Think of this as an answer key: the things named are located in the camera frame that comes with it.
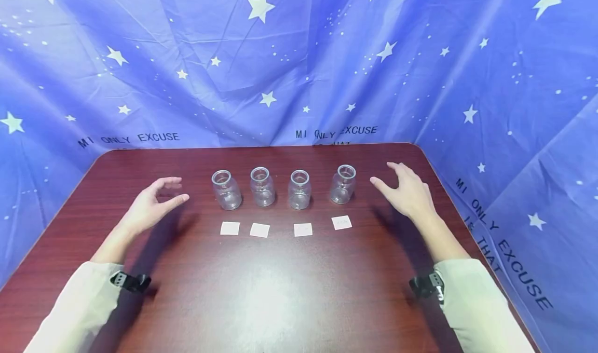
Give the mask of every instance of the sleeve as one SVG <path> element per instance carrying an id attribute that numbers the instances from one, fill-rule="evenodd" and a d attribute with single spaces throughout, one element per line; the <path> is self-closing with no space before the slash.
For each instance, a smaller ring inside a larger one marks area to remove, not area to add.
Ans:
<path id="1" fill-rule="evenodd" d="M 442 311 L 465 353 L 534 352 L 479 260 L 445 260 L 434 269 L 444 282 Z"/>
<path id="2" fill-rule="evenodd" d="M 24 353 L 87 352 L 117 306 L 120 287 L 110 277 L 122 265 L 86 262 L 71 276 Z"/>

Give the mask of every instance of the blue backdrop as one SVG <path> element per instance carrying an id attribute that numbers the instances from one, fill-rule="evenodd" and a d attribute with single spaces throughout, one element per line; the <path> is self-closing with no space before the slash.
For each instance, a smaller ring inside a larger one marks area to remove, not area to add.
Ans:
<path id="1" fill-rule="evenodd" d="M 0 284 L 107 150 L 408 141 L 540 348 L 594 351 L 596 14 L 596 0 L 0 0 Z"/>

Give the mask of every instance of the white paper card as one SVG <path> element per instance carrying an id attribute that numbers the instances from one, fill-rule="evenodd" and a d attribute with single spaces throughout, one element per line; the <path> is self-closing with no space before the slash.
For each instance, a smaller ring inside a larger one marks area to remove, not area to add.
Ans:
<path id="1" fill-rule="evenodd" d="M 311 223 L 295 223 L 295 238 L 298 236 L 311 236 Z"/>
<path id="2" fill-rule="evenodd" d="M 351 220 L 349 219 L 348 215 L 334 216 L 333 224 L 335 230 L 342 230 L 343 228 L 353 227 L 351 226 Z"/>
<path id="3" fill-rule="evenodd" d="M 268 231 L 270 231 L 269 224 L 253 223 L 251 225 L 251 231 L 249 232 L 249 235 L 258 236 L 260 238 L 267 238 Z"/>
<path id="4" fill-rule="evenodd" d="M 223 222 L 220 226 L 220 235 L 239 235 L 239 222 Z"/>

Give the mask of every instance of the clear glass jar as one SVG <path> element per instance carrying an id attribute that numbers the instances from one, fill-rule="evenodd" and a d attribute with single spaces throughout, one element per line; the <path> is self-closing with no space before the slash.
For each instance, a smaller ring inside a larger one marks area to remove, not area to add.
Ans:
<path id="1" fill-rule="evenodd" d="M 311 183 L 309 174 L 303 170 L 295 170 L 289 182 L 289 205 L 293 209 L 301 210 L 309 206 L 311 199 Z"/>
<path id="2" fill-rule="evenodd" d="M 348 203 L 355 191 L 355 168 L 351 165 L 340 165 L 333 176 L 330 187 L 330 199 L 335 203 Z"/>
<path id="3" fill-rule="evenodd" d="M 270 177 L 268 169 L 263 167 L 255 168 L 251 171 L 251 192 L 253 199 L 259 207 L 268 207 L 272 205 L 275 198 L 274 182 Z"/>
<path id="4" fill-rule="evenodd" d="M 212 187 L 216 200 L 224 210 L 239 208 L 243 198 L 237 181 L 228 170 L 218 170 L 212 175 Z"/>

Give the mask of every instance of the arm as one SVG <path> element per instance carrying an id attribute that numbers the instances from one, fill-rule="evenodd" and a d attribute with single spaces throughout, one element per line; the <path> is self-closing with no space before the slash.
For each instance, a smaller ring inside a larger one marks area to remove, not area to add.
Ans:
<path id="1" fill-rule="evenodd" d="M 123 269 L 130 244 L 168 212 L 189 200 L 189 195 L 178 195 L 158 202 L 163 188 L 181 188 L 180 182 L 180 178 L 158 179 L 139 193 L 90 262 L 80 266 L 68 280 L 24 353 L 87 352 L 117 306 L 120 288 L 110 283 L 110 278 Z"/>
<path id="2" fill-rule="evenodd" d="M 422 235 L 444 282 L 442 311 L 465 353 L 534 352 L 509 305 L 479 260 L 472 259 L 436 213 L 428 184 L 404 164 L 388 163 L 396 189 L 370 181 Z"/>

